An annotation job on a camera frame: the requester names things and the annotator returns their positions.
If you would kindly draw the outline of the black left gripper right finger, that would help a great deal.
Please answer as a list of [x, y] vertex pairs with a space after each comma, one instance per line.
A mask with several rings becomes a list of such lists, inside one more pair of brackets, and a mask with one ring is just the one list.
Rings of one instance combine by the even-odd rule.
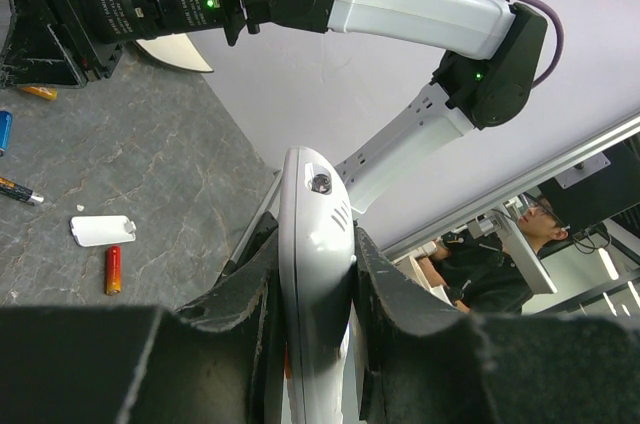
[[367, 423], [635, 423], [639, 321], [466, 314], [355, 232], [352, 332]]

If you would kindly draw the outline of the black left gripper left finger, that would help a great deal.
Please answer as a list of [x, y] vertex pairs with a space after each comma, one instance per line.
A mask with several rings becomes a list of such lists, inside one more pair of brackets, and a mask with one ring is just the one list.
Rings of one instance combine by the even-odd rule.
[[264, 214], [205, 294], [157, 305], [1, 311], [5, 423], [277, 423], [285, 326]]

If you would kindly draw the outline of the white remote control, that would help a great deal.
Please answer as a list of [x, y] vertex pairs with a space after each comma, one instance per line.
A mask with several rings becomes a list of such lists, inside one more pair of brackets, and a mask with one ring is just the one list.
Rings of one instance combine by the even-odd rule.
[[309, 147], [285, 156], [278, 216], [287, 330], [286, 382], [295, 423], [340, 423], [355, 237], [348, 192]]

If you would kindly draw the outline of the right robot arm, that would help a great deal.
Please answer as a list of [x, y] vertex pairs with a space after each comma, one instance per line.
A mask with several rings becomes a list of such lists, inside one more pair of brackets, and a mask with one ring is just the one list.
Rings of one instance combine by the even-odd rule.
[[1, 85], [83, 88], [109, 79], [130, 43], [219, 29], [234, 45], [264, 24], [443, 51], [407, 108], [337, 167], [363, 213], [416, 156], [518, 115], [548, 77], [538, 63], [560, 22], [536, 0], [8, 0]]

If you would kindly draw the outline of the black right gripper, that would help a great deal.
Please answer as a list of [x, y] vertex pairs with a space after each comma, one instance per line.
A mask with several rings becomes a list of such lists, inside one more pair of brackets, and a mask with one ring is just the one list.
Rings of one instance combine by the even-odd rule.
[[99, 41], [79, 0], [1, 0], [1, 87], [83, 88], [108, 79], [121, 44]]

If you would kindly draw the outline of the white battery cover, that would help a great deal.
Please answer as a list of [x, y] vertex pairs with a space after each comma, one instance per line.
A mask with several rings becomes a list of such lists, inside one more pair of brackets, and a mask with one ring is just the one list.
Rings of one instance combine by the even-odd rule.
[[99, 247], [134, 242], [137, 227], [125, 215], [74, 216], [70, 231], [80, 247]]

